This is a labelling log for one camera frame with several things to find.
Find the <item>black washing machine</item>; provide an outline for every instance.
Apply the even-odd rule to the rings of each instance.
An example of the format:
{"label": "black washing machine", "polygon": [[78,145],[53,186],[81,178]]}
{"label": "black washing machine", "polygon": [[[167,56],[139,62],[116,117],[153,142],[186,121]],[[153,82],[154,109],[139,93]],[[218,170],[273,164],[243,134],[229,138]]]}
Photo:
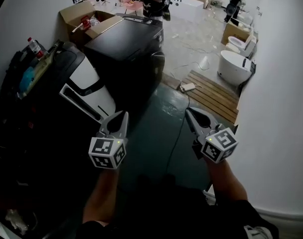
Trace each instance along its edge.
{"label": "black washing machine", "polygon": [[84,53],[115,100],[116,110],[131,111],[149,98],[161,80],[162,22],[117,15],[124,20],[87,43]]}

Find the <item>red object in box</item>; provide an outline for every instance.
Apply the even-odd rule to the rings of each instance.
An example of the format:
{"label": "red object in box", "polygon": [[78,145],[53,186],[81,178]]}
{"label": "red object in box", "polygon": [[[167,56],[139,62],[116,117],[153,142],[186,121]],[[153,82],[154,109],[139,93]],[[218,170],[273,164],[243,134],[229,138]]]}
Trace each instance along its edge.
{"label": "red object in box", "polygon": [[82,17],[81,22],[83,23],[84,30],[87,30],[91,27],[89,16]]}

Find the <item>white box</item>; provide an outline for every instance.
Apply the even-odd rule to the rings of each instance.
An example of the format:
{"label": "white box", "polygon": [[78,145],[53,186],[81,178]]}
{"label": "white box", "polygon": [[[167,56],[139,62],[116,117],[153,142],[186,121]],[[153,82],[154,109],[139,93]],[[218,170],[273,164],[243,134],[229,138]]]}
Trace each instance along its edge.
{"label": "white box", "polygon": [[88,154],[95,167],[117,169],[126,156],[124,140],[92,137]]}
{"label": "white box", "polygon": [[237,145],[238,141],[234,133],[230,128],[226,128],[206,137],[206,143],[201,149],[201,153],[213,162],[219,163],[229,157]]}
{"label": "white box", "polygon": [[202,18],[203,2],[197,0],[171,0],[170,15],[192,22],[200,22]]}

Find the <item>white toilet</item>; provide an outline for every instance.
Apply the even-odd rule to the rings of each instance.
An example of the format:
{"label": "white toilet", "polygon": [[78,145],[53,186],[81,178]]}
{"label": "white toilet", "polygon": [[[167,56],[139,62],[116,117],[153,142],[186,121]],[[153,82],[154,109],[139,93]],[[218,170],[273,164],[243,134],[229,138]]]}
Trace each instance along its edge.
{"label": "white toilet", "polygon": [[220,52],[218,74],[233,86],[239,86],[252,75],[255,66],[249,59],[228,50]]}
{"label": "white toilet", "polygon": [[257,45],[257,38],[253,34],[247,38],[246,42],[243,42],[234,36],[229,36],[228,40],[229,43],[227,45],[237,47],[240,50],[239,54],[244,57],[249,57]]}

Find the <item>power strip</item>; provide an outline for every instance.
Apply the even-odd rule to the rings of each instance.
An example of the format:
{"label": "power strip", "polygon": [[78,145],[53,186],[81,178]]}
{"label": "power strip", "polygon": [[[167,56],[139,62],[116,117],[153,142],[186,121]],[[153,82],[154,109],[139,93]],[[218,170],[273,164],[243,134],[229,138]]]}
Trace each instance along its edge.
{"label": "power strip", "polygon": [[190,90],[194,90],[196,86],[193,83],[180,85],[181,92],[187,92]]}

